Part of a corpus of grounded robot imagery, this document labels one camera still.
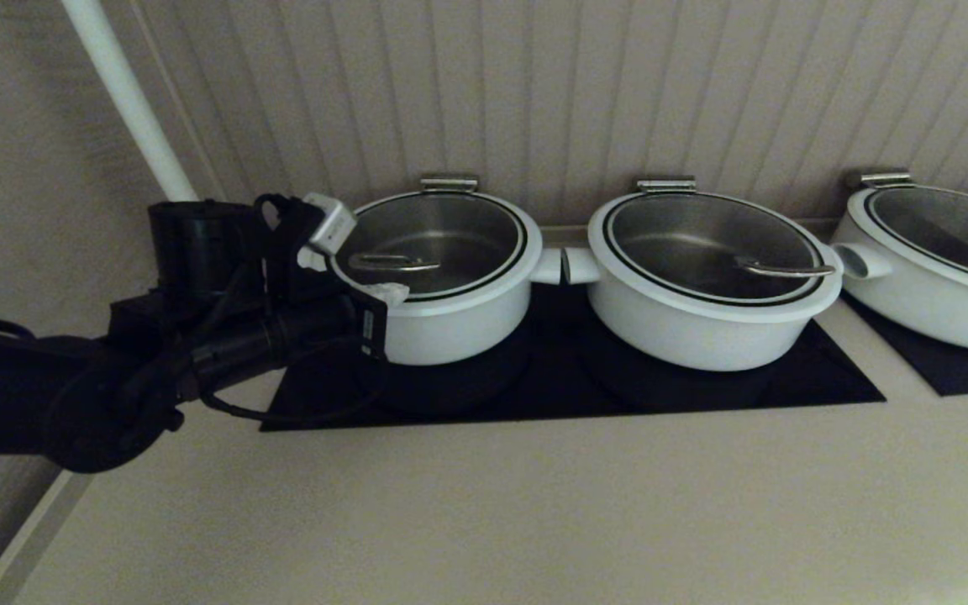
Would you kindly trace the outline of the chrome lid hinge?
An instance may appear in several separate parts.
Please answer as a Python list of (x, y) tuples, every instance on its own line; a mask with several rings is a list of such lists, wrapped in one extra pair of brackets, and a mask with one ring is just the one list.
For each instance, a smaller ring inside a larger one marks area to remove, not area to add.
[(917, 185), (907, 170), (853, 170), (845, 173), (842, 183), (854, 192), (860, 189), (908, 188)]
[(642, 177), (635, 180), (635, 191), (645, 195), (695, 194), (697, 181), (692, 176)]
[(423, 194), (476, 194), (480, 177), (476, 175), (441, 175), (430, 173), (419, 179), (419, 191)]

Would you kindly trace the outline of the wide black glass cooktop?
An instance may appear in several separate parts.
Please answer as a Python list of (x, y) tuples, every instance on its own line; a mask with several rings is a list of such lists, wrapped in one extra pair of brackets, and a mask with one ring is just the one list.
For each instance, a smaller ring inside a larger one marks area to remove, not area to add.
[(521, 324), (484, 353), (381, 368), (352, 350), (331, 349), (285, 372), (270, 411), (299, 417), (299, 429), (320, 430), (884, 401), (814, 322), (768, 365), (700, 371), (627, 345), (592, 312), (584, 287), (537, 286)]

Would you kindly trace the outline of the white round pole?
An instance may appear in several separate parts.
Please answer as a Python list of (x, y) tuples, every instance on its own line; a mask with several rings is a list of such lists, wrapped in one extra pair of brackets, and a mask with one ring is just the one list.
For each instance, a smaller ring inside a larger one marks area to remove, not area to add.
[(199, 199), (99, 0), (59, 0), (151, 175), (169, 202)]

